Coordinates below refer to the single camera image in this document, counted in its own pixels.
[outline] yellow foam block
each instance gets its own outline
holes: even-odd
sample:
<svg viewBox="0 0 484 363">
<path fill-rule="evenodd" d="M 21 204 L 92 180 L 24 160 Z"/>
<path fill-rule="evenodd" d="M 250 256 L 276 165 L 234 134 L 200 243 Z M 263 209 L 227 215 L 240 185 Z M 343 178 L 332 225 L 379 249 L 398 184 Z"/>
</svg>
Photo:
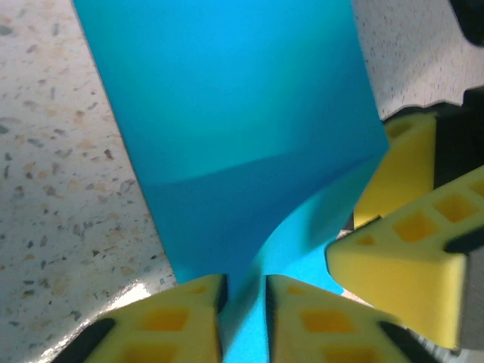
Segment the yellow foam block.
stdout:
<svg viewBox="0 0 484 363">
<path fill-rule="evenodd" d="M 422 197 L 433 189 L 434 113 L 415 113 L 385 125 L 389 150 L 358 201 L 355 227 Z"/>
<path fill-rule="evenodd" d="M 484 166 L 336 241 L 332 277 L 440 346 L 458 347 L 467 259 L 445 245 L 484 225 Z"/>
<path fill-rule="evenodd" d="M 102 318 L 115 325 L 84 362 L 220 362 L 216 316 L 224 291 L 225 276 L 209 275 L 109 312 Z M 61 356 L 59 363 L 70 361 Z"/>
<path fill-rule="evenodd" d="M 271 363 L 434 361 L 406 356 L 380 327 L 396 324 L 386 313 L 281 275 L 266 290 Z"/>
</svg>

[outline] blue sheet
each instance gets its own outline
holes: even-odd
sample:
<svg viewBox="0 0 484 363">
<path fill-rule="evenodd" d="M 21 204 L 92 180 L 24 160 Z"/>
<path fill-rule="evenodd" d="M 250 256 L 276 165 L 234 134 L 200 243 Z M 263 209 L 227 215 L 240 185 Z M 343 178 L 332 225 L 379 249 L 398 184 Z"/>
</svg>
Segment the blue sheet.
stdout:
<svg viewBox="0 0 484 363">
<path fill-rule="evenodd" d="M 180 283 L 228 273 L 227 362 L 268 359 L 266 273 L 325 243 L 386 150 L 347 0 L 74 0 Z"/>
</svg>

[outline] white speckled surface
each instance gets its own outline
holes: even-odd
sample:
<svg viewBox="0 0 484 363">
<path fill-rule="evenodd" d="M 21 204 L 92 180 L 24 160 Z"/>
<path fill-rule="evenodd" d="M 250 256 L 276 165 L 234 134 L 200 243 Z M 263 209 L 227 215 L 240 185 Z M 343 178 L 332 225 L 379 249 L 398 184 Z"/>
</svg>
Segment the white speckled surface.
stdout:
<svg viewBox="0 0 484 363">
<path fill-rule="evenodd" d="M 484 84 L 446 0 L 353 5 L 382 117 Z M 70 1 L 2 0 L 0 362 L 173 284 Z"/>
</svg>

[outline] black rubber edge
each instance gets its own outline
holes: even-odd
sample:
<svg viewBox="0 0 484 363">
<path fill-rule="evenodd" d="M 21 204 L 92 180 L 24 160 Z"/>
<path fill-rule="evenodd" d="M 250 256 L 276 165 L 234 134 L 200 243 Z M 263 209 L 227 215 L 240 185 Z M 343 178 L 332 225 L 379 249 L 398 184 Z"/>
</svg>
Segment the black rubber edge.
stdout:
<svg viewBox="0 0 484 363">
<path fill-rule="evenodd" d="M 329 264 L 327 263 L 327 251 L 334 245 L 334 244 L 337 244 L 339 241 L 341 240 L 344 240 L 345 238 L 347 238 L 348 236 L 350 236 L 351 234 L 355 233 L 356 231 L 360 231 L 362 230 L 363 228 L 365 227 L 368 227 L 369 225 L 371 225 L 371 223 L 374 223 L 376 222 L 377 220 L 381 219 L 381 216 L 376 216 L 375 218 L 373 218 L 372 220 L 364 223 L 363 225 L 360 225 L 357 229 L 355 229 L 352 233 L 348 233 L 346 236 L 343 236 L 337 240 L 334 240 L 333 242 L 331 242 L 327 247 L 326 249 L 324 250 L 324 260 L 326 261 L 326 269 L 327 269 L 327 273 L 331 275 L 331 272 L 330 272 L 330 267 L 329 267 Z"/>
<path fill-rule="evenodd" d="M 89 325 L 73 340 L 52 363 L 83 363 L 113 329 L 116 322 L 111 318 L 101 319 Z"/>
<path fill-rule="evenodd" d="M 270 275 L 265 276 L 265 325 L 267 327 L 267 341 L 269 345 L 269 363 L 273 361 L 273 347 L 275 344 L 275 314 L 277 303 L 275 301 L 275 293 L 272 289 Z"/>
<path fill-rule="evenodd" d="M 407 329 L 388 321 L 380 321 L 378 324 L 411 363 L 439 363 Z"/>
<path fill-rule="evenodd" d="M 464 253 L 469 255 L 472 251 L 484 246 L 484 226 L 450 240 L 444 247 L 447 253 Z"/>
<path fill-rule="evenodd" d="M 449 0 L 455 17 L 466 39 L 476 46 L 484 46 L 484 1 Z"/>
<path fill-rule="evenodd" d="M 462 108 L 436 119 L 434 189 L 484 165 L 482 112 Z"/>
<path fill-rule="evenodd" d="M 484 109 L 484 85 L 475 88 L 469 88 L 464 92 L 464 107 L 475 110 Z"/>
<path fill-rule="evenodd" d="M 410 333 L 410 335 L 416 339 L 418 341 L 418 343 L 421 345 L 421 346 L 425 346 L 427 343 L 432 343 L 433 342 L 430 342 L 427 338 L 424 338 L 422 337 L 419 333 L 417 333 L 416 331 L 413 331 L 412 329 L 410 328 L 407 328 L 407 331 Z M 462 349 L 460 348 L 456 348 L 456 349 L 447 349 L 447 348 L 443 348 L 441 346 L 438 346 L 439 348 L 441 349 L 446 349 L 450 354 L 452 354 L 454 357 L 458 357 L 461 355 L 462 353 Z"/>
<path fill-rule="evenodd" d="M 220 313 L 227 303 L 228 300 L 228 277 L 227 275 L 222 276 L 219 286 L 219 294 L 217 296 L 217 312 Z"/>
<path fill-rule="evenodd" d="M 392 113 L 386 119 L 383 120 L 383 124 L 387 124 L 392 122 L 394 119 L 398 119 L 403 116 L 409 116 L 414 113 L 430 113 L 435 112 L 439 116 L 449 116 L 454 113 L 459 112 L 461 109 L 460 106 L 457 104 L 450 104 L 448 102 L 437 102 L 435 104 L 431 104 L 427 107 L 422 106 L 406 106 L 397 110 L 395 113 Z"/>
<path fill-rule="evenodd" d="M 219 285 L 219 293 L 217 295 L 217 313 L 220 313 L 224 307 L 225 304 L 227 303 L 228 300 L 228 276 L 223 275 L 222 279 L 220 280 L 220 285 Z M 223 360 L 224 356 L 224 351 L 222 348 L 222 340 L 220 339 L 220 333 L 217 328 L 217 343 L 219 344 L 219 353 L 220 353 L 220 362 Z"/>
<path fill-rule="evenodd" d="M 345 226 L 343 227 L 345 231 L 354 231 L 355 230 L 355 213 L 351 213 L 351 216 L 346 221 Z"/>
<path fill-rule="evenodd" d="M 459 346 L 463 349 L 484 349 L 484 317 L 482 316 L 482 268 L 484 265 L 484 226 L 448 242 L 447 253 L 463 253 L 467 257 L 464 290 L 461 297 Z"/>
</svg>

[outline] terrazzo surface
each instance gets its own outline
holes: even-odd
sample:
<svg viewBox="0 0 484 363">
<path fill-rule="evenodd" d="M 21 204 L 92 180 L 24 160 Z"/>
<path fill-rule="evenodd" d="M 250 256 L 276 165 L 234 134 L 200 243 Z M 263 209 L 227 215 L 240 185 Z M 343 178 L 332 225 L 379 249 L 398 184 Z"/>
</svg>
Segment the terrazzo surface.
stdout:
<svg viewBox="0 0 484 363">
<path fill-rule="evenodd" d="M 353 6 L 381 117 L 484 84 L 446 0 Z M 0 362 L 174 284 L 71 3 L 2 0 Z"/>
</svg>

